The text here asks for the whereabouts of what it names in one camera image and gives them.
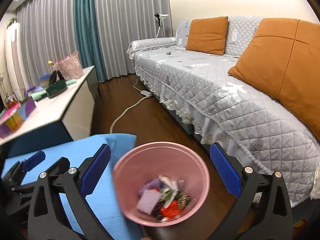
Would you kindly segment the white tissue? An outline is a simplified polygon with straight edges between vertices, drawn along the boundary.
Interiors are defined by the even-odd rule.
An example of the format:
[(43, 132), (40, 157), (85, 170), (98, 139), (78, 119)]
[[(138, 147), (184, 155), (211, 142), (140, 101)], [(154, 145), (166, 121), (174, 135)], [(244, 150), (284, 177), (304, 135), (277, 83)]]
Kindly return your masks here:
[(161, 181), (162, 184), (164, 184), (165, 186), (171, 188), (174, 191), (178, 191), (178, 185), (177, 185), (177, 181), (175, 180), (171, 180), (169, 177), (167, 176), (162, 176), (159, 175), (158, 179)]

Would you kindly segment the purple foam fruit net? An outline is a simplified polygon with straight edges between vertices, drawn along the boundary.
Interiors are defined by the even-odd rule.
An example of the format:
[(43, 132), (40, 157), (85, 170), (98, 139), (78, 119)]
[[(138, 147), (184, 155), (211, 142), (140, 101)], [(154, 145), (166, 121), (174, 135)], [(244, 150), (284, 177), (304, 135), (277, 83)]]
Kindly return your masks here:
[(151, 215), (161, 194), (161, 181), (157, 178), (146, 183), (139, 191), (140, 199), (136, 205), (138, 211)]

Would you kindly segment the red plastic bag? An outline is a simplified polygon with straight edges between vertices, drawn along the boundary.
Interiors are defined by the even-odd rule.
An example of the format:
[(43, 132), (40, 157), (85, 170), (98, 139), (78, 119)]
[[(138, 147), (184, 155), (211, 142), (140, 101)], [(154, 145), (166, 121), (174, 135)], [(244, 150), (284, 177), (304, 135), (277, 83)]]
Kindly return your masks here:
[(166, 218), (174, 218), (178, 216), (180, 213), (181, 213), (181, 210), (178, 208), (177, 200), (173, 200), (167, 208), (165, 207), (160, 208), (160, 214)]

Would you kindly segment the green snack packet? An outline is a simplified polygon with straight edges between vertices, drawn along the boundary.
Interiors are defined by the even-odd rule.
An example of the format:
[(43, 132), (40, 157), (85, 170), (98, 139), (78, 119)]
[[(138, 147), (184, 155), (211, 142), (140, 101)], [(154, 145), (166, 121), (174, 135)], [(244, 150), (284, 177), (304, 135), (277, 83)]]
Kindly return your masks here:
[(168, 208), (172, 201), (176, 198), (178, 191), (170, 189), (168, 187), (164, 187), (160, 191), (161, 197), (159, 199), (160, 202), (164, 202), (163, 207)]

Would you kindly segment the pink plastic trash bin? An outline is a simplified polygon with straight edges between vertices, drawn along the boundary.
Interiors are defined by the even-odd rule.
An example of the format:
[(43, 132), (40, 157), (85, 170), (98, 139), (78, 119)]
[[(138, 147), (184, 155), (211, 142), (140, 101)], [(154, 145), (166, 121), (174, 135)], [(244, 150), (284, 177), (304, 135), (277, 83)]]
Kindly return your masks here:
[(178, 224), (204, 204), (208, 168), (193, 150), (173, 142), (151, 142), (124, 154), (113, 168), (123, 215), (144, 226)]

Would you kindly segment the colourful gift box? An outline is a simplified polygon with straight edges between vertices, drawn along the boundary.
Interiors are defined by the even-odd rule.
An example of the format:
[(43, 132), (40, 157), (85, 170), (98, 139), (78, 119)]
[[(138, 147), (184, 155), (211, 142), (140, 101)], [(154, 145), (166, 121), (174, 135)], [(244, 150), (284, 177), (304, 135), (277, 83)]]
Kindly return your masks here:
[(1, 113), (1, 138), (5, 138), (17, 131), (35, 108), (36, 105), (33, 98), (28, 97), (23, 102)]

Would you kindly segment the blue table cloth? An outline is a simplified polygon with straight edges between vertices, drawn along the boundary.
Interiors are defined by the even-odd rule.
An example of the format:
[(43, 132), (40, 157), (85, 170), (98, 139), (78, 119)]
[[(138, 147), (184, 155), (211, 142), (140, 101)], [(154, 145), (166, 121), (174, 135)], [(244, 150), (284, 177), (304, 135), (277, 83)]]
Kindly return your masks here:
[[(1, 220), (1, 239), (23, 239), (20, 224), (27, 224), (27, 239), (140, 239), (140, 227), (128, 221), (119, 209), (112, 183), (112, 168), (116, 161), (134, 148), (136, 138), (131, 134), (94, 135), (74, 142), (37, 150), (1, 162), (1, 178), (18, 161), (29, 159), (38, 151), (46, 158), (27, 173), (22, 184), (37, 180), (61, 157), (70, 162), (70, 168), (53, 183), (60, 186), (61, 202), (67, 219), (58, 220), (53, 208), (40, 217), (28, 220)], [(79, 166), (92, 157), (102, 144), (111, 149), (111, 159), (92, 194), (81, 196), (79, 192)]]

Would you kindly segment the dark green round container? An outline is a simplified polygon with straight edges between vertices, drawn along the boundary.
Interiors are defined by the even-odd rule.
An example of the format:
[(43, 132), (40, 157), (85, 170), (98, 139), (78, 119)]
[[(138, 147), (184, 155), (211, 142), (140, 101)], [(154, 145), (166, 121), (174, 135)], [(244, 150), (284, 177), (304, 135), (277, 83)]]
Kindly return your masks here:
[(59, 70), (54, 70), (50, 77), (49, 86), (46, 88), (48, 98), (56, 97), (67, 89), (67, 84), (64, 76)]

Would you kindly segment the stacked plastic bowls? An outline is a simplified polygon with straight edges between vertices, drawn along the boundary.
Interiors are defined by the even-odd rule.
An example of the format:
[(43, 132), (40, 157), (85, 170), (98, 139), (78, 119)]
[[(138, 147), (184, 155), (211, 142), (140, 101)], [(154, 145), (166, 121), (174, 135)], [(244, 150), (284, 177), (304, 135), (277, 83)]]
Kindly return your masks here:
[(46, 89), (49, 86), (50, 77), (51, 74), (45, 74), (39, 78), (39, 84), (42, 87), (42, 89)]

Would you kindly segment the grey quilted sofa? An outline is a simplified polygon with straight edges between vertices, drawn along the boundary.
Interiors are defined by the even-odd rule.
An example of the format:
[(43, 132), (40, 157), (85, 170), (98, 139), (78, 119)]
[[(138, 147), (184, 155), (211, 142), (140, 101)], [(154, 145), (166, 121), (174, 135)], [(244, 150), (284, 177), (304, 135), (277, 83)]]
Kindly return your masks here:
[(187, 131), (204, 145), (219, 142), (244, 166), (280, 171), (296, 206), (319, 198), (319, 141), (276, 100), (228, 74), (260, 21), (231, 16), (223, 55), (186, 49), (190, 21), (175, 37), (131, 42), (127, 53), (136, 75)]

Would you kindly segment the pink quilted basket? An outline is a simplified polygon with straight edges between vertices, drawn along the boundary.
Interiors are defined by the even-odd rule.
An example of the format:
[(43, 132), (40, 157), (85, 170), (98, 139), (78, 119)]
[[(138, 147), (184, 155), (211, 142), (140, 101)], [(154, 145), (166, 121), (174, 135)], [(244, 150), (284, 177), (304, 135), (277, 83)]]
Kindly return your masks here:
[(63, 60), (57, 61), (53, 65), (53, 69), (59, 70), (66, 81), (80, 78), (83, 75), (83, 70), (78, 51), (75, 51)]

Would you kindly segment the white standing air conditioner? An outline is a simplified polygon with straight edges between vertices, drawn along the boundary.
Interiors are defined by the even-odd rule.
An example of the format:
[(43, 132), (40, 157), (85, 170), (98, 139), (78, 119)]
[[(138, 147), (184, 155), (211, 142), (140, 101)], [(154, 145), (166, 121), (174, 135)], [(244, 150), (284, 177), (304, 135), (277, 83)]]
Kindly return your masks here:
[(6, 30), (5, 57), (11, 88), (15, 93), (18, 101), (22, 101), (24, 98), (24, 81), (27, 79), (25, 75), (22, 74), (23, 59), (21, 53), (20, 37), (20, 24), (14, 22)]

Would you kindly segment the near orange cushion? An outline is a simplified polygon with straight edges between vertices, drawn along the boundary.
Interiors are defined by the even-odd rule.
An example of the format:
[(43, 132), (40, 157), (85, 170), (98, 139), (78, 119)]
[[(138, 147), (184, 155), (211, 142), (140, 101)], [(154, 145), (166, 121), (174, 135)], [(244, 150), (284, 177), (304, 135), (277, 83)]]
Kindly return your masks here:
[(262, 19), (228, 73), (278, 100), (319, 138), (319, 24)]

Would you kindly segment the orange cushion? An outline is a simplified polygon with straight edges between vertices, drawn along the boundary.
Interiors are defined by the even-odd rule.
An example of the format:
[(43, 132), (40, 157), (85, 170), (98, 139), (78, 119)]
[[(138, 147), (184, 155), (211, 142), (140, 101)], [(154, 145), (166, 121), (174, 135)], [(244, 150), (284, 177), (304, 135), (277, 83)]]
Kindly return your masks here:
[(228, 73), (278, 100), (319, 138), (319, 24), (262, 19)]
[(223, 55), (227, 31), (228, 16), (192, 20), (185, 49)]

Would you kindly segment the far orange cushion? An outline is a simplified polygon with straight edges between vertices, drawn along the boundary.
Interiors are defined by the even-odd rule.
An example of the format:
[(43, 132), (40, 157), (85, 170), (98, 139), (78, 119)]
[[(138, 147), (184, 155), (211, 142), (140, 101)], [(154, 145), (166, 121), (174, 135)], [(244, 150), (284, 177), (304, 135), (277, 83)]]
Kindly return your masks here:
[(227, 31), (228, 16), (192, 20), (185, 49), (223, 55)]

